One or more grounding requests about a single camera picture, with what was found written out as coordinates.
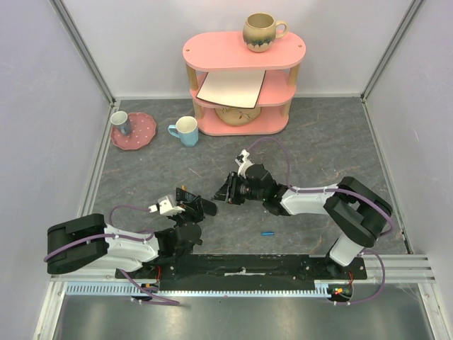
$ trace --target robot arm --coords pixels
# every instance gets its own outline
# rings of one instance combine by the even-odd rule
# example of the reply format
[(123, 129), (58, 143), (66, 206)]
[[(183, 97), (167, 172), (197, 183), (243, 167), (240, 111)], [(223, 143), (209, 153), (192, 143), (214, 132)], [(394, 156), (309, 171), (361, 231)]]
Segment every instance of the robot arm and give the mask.
[(364, 196), (391, 215), (391, 206), (353, 177), (321, 188), (293, 190), (278, 184), (262, 164), (253, 164), (243, 150), (236, 158), (238, 172), (231, 172), (226, 183), (215, 194), (215, 200), (240, 205), (246, 200), (263, 202), (274, 215), (313, 213), (330, 215), (341, 228), (342, 234), (326, 256), (327, 268), (333, 274), (349, 266), (363, 248), (371, 248), (382, 233), (386, 220), (368, 204), (344, 193), (341, 188)]
[(47, 231), (47, 272), (64, 274), (84, 268), (121, 268), (136, 271), (144, 264), (159, 265), (192, 252), (202, 244), (201, 222), (216, 215), (217, 206), (177, 188), (176, 198), (166, 195), (149, 207), (176, 222), (160, 232), (126, 232), (106, 224), (102, 214), (92, 214), (51, 227)]

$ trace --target pink plate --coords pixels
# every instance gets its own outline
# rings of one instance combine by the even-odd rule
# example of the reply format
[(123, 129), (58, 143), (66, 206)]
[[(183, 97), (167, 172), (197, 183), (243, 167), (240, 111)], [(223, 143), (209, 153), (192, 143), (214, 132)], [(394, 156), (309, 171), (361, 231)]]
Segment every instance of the pink plate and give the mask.
[(113, 145), (120, 149), (138, 150), (149, 144), (156, 135), (156, 122), (145, 112), (133, 112), (128, 116), (132, 125), (132, 133), (123, 136), (116, 127), (112, 127), (110, 138)]

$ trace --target beige mug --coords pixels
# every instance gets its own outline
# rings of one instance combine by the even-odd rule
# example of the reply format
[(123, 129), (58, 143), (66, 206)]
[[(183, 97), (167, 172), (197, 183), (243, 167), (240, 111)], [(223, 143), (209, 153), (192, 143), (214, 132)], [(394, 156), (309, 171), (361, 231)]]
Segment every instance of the beige mug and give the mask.
[[(280, 25), (284, 25), (285, 29), (277, 33), (277, 26)], [(266, 13), (255, 13), (247, 18), (242, 36), (249, 50), (264, 52), (272, 46), (276, 38), (284, 37), (286, 33), (288, 33), (288, 24), (285, 21), (275, 21)]]

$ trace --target shelf tier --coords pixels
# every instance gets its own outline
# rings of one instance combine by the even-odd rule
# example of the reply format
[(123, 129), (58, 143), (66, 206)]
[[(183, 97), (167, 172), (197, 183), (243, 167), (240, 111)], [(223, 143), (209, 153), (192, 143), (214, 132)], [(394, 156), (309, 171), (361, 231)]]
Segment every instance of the shelf tier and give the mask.
[(262, 108), (261, 114), (255, 120), (240, 126), (227, 125), (213, 108), (202, 108), (204, 116), (197, 120), (198, 128), (209, 136), (272, 135), (282, 131), (288, 124), (289, 117), (281, 115), (282, 107)]
[[(193, 100), (205, 108), (221, 108), (224, 105), (217, 105), (209, 101), (203, 101), (197, 98), (201, 84), (205, 81), (207, 73), (202, 73), (197, 77), (198, 90), (190, 90)], [(261, 88), (260, 96), (256, 106), (278, 106), (287, 103), (296, 93), (296, 86), (288, 85), (289, 74), (280, 70), (270, 70), (266, 72)]]
[(275, 39), (265, 52), (250, 51), (242, 32), (210, 32), (189, 39), (183, 48), (187, 65), (198, 71), (225, 71), (240, 69), (289, 69), (305, 56), (305, 43), (288, 32)]

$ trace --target blue mug handle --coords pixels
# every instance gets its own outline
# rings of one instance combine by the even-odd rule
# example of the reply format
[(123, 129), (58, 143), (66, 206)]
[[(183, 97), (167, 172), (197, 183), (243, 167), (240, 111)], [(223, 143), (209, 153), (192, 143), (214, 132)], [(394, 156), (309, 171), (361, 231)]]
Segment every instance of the blue mug handle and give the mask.
[(176, 130), (176, 125), (169, 125), (168, 126), (168, 131), (170, 132), (170, 135), (175, 136), (176, 138), (179, 138), (178, 133), (171, 131), (172, 129)]

